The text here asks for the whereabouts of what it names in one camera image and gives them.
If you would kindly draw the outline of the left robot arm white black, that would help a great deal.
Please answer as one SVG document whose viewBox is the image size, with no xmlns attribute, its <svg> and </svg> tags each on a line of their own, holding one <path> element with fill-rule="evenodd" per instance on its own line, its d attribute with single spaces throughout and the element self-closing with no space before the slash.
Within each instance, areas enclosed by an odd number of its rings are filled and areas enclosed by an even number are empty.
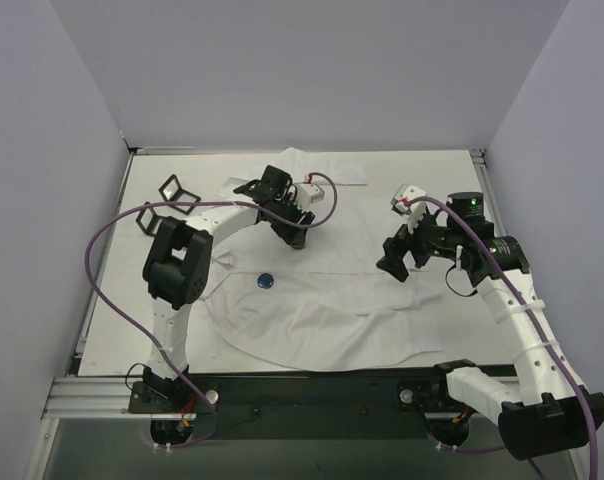
<svg viewBox="0 0 604 480">
<path fill-rule="evenodd" d="M 184 220 L 160 222 L 143 267 L 143 279 L 152 298 L 152 350 L 143 382 L 152 400 L 165 411 L 186 402 L 187 387 L 179 375 L 188 371 L 186 340 L 192 305 L 205 291 L 215 246 L 242 229 L 262 221 L 293 248 L 305 246 L 306 229 L 315 220 L 311 205 L 324 190 L 306 180 L 267 166 L 259 179 L 232 190 L 232 194 L 202 213 Z"/>
</svg>

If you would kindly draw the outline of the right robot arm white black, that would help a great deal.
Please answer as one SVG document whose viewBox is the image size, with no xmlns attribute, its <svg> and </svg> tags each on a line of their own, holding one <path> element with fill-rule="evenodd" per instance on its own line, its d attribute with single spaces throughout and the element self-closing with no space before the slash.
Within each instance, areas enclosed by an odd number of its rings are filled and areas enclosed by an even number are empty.
<svg viewBox="0 0 604 480">
<path fill-rule="evenodd" d="M 407 257 L 417 269 L 439 258 L 463 271 L 501 332 L 519 383 L 513 390 L 469 360 L 436 365 L 436 381 L 418 395 L 419 407 L 461 412 L 449 426 L 429 423 L 430 434 L 455 451 L 468 437 L 471 416 L 480 414 L 497 426 L 503 449 L 517 460 L 585 447 L 595 463 L 604 395 L 590 392 L 570 366 L 521 246 L 512 236 L 496 235 L 482 193 L 454 193 L 440 202 L 403 185 L 391 208 L 404 222 L 384 241 L 377 268 L 400 282 L 409 277 Z"/>
</svg>

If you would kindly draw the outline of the white garment shirt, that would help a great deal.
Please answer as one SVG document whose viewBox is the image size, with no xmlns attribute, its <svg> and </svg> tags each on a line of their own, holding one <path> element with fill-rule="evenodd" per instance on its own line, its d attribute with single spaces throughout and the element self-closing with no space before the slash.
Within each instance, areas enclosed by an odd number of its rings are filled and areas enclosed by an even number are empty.
<svg viewBox="0 0 604 480">
<path fill-rule="evenodd" d="M 241 230 L 214 252 L 205 293 L 191 313 L 187 357 L 194 372 L 391 367 L 438 352 L 440 289 L 416 275 L 398 282 L 375 264 L 398 218 L 388 201 L 411 164 L 407 155 L 306 154 L 200 158 L 187 179 L 207 200 L 258 178 L 274 165 L 301 180 L 308 172 L 334 187 L 315 208 L 323 225 L 303 250 L 266 224 Z M 275 281 L 261 289 L 256 279 Z"/>
</svg>

